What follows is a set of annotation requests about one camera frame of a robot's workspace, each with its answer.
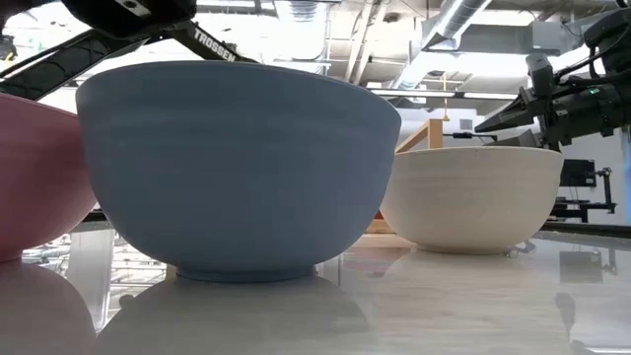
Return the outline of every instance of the ceramic bowl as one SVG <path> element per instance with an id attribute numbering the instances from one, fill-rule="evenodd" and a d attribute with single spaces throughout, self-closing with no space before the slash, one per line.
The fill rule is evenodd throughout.
<path id="1" fill-rule="evenodd" d="M 0 263 L 0 354 L 91 353 L 92 317 L 63 277 L 19 260 Z"/>
<path id="2" fill-rule="evenodd" d="M 384 197 L 400 127 L 364 89 L 213 61 L 104 72 L 77 108 L 115 229 L 211 281 L 298 277 L 351 246 Z"/>
<path id="3" fill-rule="evenodd" d="M 546 221 L 563 157 L 544 149 L 466 147 L 397 154 L 382 213 L 422 249 L 497 253 Z"/>
<path id="4" fill-rule="evenodd" d="M 92 355 L 380 353 L 362 309 L 319 277 L 238 287 L 167 280 L 126 301 Z"/>
<path id="5" fill-rule="evenodd" d="M 67 233 L 96 200 L 77 116 L 0 94 L 0 262 Z"/>

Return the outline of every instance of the glossy tabletop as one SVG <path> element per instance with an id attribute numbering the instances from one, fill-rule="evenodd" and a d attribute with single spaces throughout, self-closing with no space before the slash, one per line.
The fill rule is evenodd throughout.
<path id="1" fill-rule="evenodd" d="M 86 248 L 106 238 L 113 248 Z M 0 321 L 46 324 L 16 331 L 5 321 L 0 353 L 41 343 L 37 351 L 59 355 L 631 354 L 631 241 L 539 233 L 502 255 L 465 256 L 365 236 L 313 278 L 250 285 L 166 279 L 165 265 L 111 231 L 44 249 L 27 250 L 24 262 L 65 275 L 85 305 L 59 286 L 0 286 L 4 303 L 26 292 L 56 297 L 33 300 L 38 312 L 0 306 Z M 93 262 L 99 254 L 105 263 Z M 0 285 L 24 274 L 0 272 Z M 75 317 L 53 312 L 64 303 Z M 95 338 L 53 330 L 73 329 L 87 309 Z"/>

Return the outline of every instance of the ventilation duct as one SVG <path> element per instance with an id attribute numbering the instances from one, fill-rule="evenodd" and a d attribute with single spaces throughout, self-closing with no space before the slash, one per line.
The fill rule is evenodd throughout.
<path id="1" fill-rule="evenodd" d="M 491 0 L 445 0 L 441 12 L 423 24 L 421 48 L 427 49 L 448 39 L 460 36 L 471 25 L 473 16 L 483 11 Z M 393 81 L 395 89 L 415 89 L 431 70 L 450 70 L 454 56 L 446 53 L 419 52 L 401 75 Z"/>
<path id="2" fill-rule="evenodd" d="M 289 41 L 289 55 L 295 60 L 322 61 L 326 53 L 330 3 L 298 0 L 275 1 L 274 4 L 278 19 L 284 27 L 283 32 L 293 39 Z M 318 66 L 313 71 L 323 74 L 324 68 Z"/>

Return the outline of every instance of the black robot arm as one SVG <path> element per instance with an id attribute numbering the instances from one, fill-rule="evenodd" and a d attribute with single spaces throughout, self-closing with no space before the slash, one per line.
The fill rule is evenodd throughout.
<path id="1" fill-rule="evenodd" d="M 1 72 L 0 79 L 4 80 L 0 82 L 0 92 L 36 101 L 105 59 L 168 38 L 177 40 L 203 59 L 255 62 L 240 56 L 190 21 L 188 18 L 195 12 L 190 10 L 188 1 L 145 1 L 143 5 L 118 0 L 66 0 L 64 3 L 77 18 L 96 27 Z M 96 5 L 118 12 L 113 12 L 109 19 L 103 18 Z"/>
<path id="2" fill-rule="evenodd" d="M 526 59 L 531 88 L 499 113 L 475 127 L 491 132 L 534 123 L 540 134 L 536 145 L 559 150 L 572 139 L 588 134 L 613 134 L 615 128 L 631 123 L 631 9 L 617 10 L 594 24 L 585 33 L 591 55 L 571 67 L 552 73 L 552 65 L 542 54 Z M 594 62 L 601 59 L 606 75 L 600 77 Z M 591 78 L 564 77 L 590 66 Z"/>

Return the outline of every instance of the exposed ceiling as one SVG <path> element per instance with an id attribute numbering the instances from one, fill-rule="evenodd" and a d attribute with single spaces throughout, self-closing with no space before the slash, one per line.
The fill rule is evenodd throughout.
<path id="1" fill-rule="evenodd" d="M 439 13 L 440 0 L 384 0 L 387 22 L 369 23 L 367 40 L 371 42 L 372 56 L 361 75 L 360 85 L 384 83 L 396 78 L 408 64 L 410 41 L 418 36 L 418 25 Z M 206 31 L 219 39 L 236 43 L 239 52 L 268 64 L 290 65 L 310 70 L 317 65 L 309 60 L 289 63 L 290 48 L 305 39 L 301 34 L 286 31 L 275 17 L 264 15 L 227 15 L 208 11 L 230 11 L 252 1 L 200 0 L 196 21 Z M 265 9 L 273 4 L 263 2 Z M 327 75 L 343 78 L 347 70 L 357 31 L 360 14 L 365 2 L 343 0 L 329 11 L 329 28 L 326 36 L 325 63 Z M 526 26 L 537 17 L 547 21 L 567 21 L 615 8 L 614 1 L 604 0 L 493 0 L 487 9 L 475 16 L 474 24 L 497 26 Z M 30 15 L 21 14 L 7 23 L 6 33 L 15 36 L 19 58 L 24 59 L 40 50 L 84 31 L 86 26 L 65 11 L 63 5 L 54 3 L 34 9 Z M 106 61 L 87 75 L 108 68 L 159 60 L 195 59 L 196 56 L 176 42 L 166 41 L 142 47 L 135 53 Z M 514 93 L 526 83 L 526 65 L 523 55 L 468 53 L 458 58 L 450 70 L 428 74 L 422 85 L 432 90 L 467 90 L 491 93 Z M 48 98 L 69 100 L 68 95 Z M 497 108 L 501 103 L 488 101 L 449 100 L 448 107 L 475 108 L 479 114 Z M 429 109 L 444 107 L 445 100 L 429 99 Z M 59 106 L 68 108 L 67 104 Z"/>

